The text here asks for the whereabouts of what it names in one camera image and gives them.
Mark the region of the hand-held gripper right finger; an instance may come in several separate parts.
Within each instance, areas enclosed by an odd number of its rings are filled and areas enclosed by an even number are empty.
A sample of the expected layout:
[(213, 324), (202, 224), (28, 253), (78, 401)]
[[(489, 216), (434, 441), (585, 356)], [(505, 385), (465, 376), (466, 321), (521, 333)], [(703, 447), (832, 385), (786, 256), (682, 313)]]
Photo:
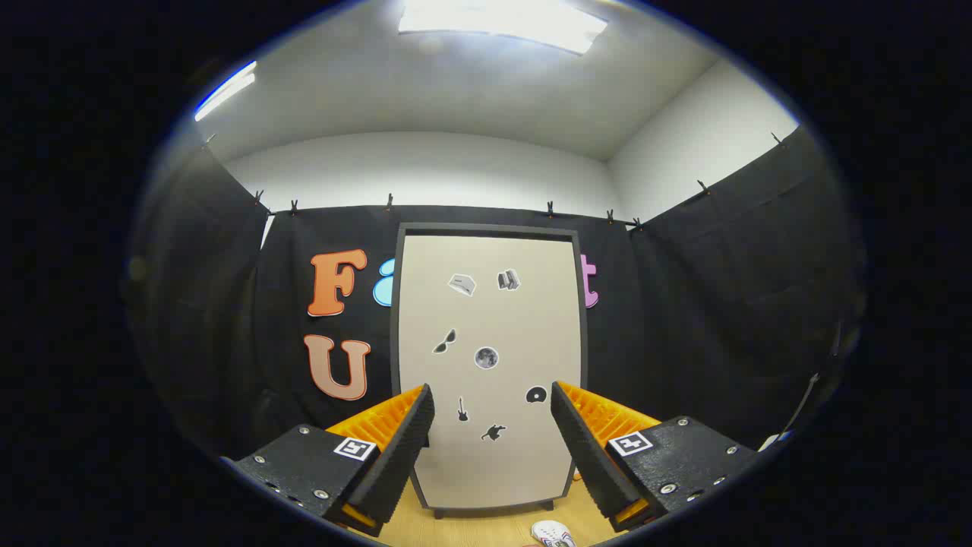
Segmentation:
[(562, 381), (550, 387), (550, 412), (618, 533), (701, 504), (747, 474), (758, 456), (691, 416), (653, 419)]

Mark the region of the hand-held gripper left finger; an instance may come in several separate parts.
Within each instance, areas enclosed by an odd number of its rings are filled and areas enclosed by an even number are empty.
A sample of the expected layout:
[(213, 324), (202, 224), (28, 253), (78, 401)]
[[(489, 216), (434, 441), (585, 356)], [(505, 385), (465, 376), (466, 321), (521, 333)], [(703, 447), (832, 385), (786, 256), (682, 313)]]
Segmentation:
[(336, 425), (296, 425), (221, 464), (255, 492), (338, 532), (378, 537), (398, 508), (435, 416), (430, 385)]

